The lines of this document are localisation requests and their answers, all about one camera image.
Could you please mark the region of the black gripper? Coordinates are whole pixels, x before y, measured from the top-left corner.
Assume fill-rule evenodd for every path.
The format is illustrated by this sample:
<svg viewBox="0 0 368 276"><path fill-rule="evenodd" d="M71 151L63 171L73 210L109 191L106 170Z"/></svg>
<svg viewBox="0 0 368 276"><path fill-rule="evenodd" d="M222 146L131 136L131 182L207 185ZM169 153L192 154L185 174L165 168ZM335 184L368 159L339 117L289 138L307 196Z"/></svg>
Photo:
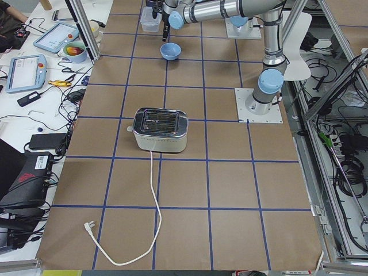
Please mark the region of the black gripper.
<svg viewBox="0 0 368 276"><path fill-rule="evenodd" d="M163 5L162 6L162 20L164 22L164 28L163 28L163 36L162 36L162 41L166 42L168 39L168 35L169 35L169 16L172 12L172 7L167 6L167 5Z"/></svg>

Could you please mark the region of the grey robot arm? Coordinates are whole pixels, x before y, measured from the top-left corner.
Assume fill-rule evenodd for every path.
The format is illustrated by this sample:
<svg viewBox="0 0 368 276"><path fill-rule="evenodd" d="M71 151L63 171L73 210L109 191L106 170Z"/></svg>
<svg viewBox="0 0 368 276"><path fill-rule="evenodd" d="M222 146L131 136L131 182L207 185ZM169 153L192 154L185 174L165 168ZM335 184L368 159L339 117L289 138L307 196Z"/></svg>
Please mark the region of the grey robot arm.
<svg viewBox="0 0 368 276"><path fill-rule="evenodd" d="M163 19L176 30L184 24L199 23L219 18L261 16L263 21L263 70L258 86L246 99L246 108L253 114L269 112L272 101L284 82L286 58L283 55L283 6L285 1L164 1Z"/></svg>
<svg viewBox="0 0 368 276"><path fill-rule="evenodd" d="M237 32L242 30L251 30L253 28L252 18L233 16L230 18L230 22Z"/></svg>

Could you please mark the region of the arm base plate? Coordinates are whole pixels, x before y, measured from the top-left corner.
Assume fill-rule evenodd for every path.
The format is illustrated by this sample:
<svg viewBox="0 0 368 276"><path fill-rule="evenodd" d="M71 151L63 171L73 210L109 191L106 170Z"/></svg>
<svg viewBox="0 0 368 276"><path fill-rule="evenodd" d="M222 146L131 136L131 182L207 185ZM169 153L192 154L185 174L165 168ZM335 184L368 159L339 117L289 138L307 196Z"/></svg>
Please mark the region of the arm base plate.
<svg viewBox="0 0 368 276"><path fill-rule="evenodd" d="M283 119L277 98L267 104L253 98L254 89L235 88L238 122L282 124Z"/></svg>
<svg viewBox="0 0 368 276"><path fill-rule="evenodd" d="M227 38L260 40L262 38L257 18L233 16L225 19Z"/></svg>

